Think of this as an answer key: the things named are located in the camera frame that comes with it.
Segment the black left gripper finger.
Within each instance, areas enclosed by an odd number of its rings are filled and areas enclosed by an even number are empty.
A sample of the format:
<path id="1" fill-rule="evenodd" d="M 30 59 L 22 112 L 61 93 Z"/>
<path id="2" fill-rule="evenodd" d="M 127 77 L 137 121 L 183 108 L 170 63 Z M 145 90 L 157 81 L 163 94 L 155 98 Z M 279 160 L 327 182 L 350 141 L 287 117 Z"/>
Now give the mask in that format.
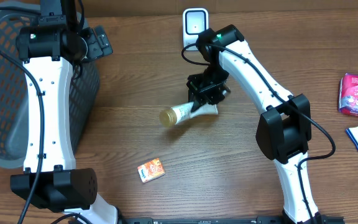
<path id="1" fill-rule="evenodd" d="M 90 27 L 83 29 L 80 32 L 81 37 L 87 45 L 87 53 L 83 61 L 94 61 L 103 56 L 102 48 L 97 40 L 94 30 Z"/>
<path id="2" fill-rule="evenodd" d="M 107 34 L 103 28 L 103 26 L 97 26 L 94 28 L 94 32 L 96 34 L 99 46 L 102 50 L 104 56 L 111 55 L 113 53 L 113 49 L 111 47 L 110 41 L 107 37 Z"/>

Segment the white bamboo print tube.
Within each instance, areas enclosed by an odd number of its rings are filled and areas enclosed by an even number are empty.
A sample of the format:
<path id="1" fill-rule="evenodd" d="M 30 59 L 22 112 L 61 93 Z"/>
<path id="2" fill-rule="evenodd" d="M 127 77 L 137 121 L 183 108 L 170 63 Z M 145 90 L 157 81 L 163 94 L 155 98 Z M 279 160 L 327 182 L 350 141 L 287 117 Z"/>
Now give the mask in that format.
<path id="1" fill-rule="evenodd" d="M 175 126 L 183 121 L 195 118 L 200 115 L 215 115 L 218 114 L 216 105 L 205 104 L 192 112 L 193 102 L 177 105 L 169 109 L 163 110 L 160 113 L 160 122 L 166 128 Z"/>

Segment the small orange box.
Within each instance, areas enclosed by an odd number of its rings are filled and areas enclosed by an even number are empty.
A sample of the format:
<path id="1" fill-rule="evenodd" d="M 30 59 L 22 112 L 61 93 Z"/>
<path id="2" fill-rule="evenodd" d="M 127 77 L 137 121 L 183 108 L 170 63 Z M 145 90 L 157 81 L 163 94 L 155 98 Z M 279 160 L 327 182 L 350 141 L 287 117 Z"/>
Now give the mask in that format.
<path id="1" fill-rule="evenodd" d="M 146 162 L 145 164 L 140 165 L 137 170 L 143 183 L 165 175 L 165 170 L 159 158 L 155 158 Z"/>

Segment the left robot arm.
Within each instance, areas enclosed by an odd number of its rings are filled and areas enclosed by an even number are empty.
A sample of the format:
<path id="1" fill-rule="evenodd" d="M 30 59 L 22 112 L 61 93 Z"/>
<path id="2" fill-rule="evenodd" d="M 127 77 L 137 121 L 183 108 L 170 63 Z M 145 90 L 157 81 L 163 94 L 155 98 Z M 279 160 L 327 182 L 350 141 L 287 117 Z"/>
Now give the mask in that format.
<path id="1" fill-rule="evenodd" d="M 16 39 L 28 92 L 29 135 L 22 174 L 11 190 L 26 205 L 81 223 L 117 223 L 118 209 L 98 193 L 93 169 L 77 169 L 71 146 L 69 94 L 74 66 L 104 55 L 98 38 L 83 32 L 74 1 L 42 1 L 37 24 Z"/>

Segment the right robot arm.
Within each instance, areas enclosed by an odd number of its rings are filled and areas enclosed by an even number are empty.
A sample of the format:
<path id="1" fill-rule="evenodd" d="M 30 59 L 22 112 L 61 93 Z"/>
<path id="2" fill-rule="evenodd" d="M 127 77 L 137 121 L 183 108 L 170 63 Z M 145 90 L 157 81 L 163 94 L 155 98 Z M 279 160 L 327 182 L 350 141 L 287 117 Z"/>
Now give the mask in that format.
<path id="1" fill-rule="evenodd" d="M 305 95 L 294 96 L 278 84 L 254 57 L 244 36 L 234 25 L 201 32 L 194 47 L 204 58 L 203 73 L 190 75 L 189 100 L 196 111 L 216 105 L 230 93 L 233 77 L 257 108 L 259 149 L 274 162 L 284 195 L 283 216 L 287 223 L 316 223 L 308 178 L 308 142 L 311 139 L 310 103 Z"/>

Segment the white barcode scanner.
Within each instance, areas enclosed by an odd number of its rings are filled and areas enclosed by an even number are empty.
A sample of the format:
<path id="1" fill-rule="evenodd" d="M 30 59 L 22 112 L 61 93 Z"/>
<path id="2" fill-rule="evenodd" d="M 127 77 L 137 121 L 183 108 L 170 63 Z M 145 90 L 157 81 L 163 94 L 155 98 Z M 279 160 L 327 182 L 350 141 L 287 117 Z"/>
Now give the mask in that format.
<path id="1" fill-rule="evenodd" d="M 185 9 L 183 19 L 183 46 L 195 44 L 200 33 L 209 29 L 209 13 L 205 8 Z"/>

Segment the grey plastic shopping basket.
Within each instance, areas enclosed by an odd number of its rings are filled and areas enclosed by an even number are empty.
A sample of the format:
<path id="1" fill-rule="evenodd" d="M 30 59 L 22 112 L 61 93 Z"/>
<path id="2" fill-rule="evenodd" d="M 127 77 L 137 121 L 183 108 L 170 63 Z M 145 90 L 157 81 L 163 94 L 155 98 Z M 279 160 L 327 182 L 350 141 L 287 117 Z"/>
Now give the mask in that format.
<path id="1" fill-rule="evenodd" d="M 35 23 L 38 4 L 0 3 L 0 49 L 17 58 L 16 36 Z M 99 90 L 95 63 L 75 68 L 69 92 L 71 146 L 76 149 Z M 22 167 L 28 143 L 28 96 L 23 72 L 0 56 L 0 167 Z"/>

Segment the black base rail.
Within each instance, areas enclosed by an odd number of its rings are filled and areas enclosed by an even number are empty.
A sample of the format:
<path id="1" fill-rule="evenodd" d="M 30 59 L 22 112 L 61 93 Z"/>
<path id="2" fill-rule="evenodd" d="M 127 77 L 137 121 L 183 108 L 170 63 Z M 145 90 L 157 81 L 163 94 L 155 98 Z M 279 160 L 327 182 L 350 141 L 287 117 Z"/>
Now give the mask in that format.
<path id="1" fill-rule="evenodd" d="M 219 219 L 153 219 L 126 218 L 127 224 L 284 224 L 293 223 L 283 216 L 259 216 L 256 218 L 219 218 Z"/>

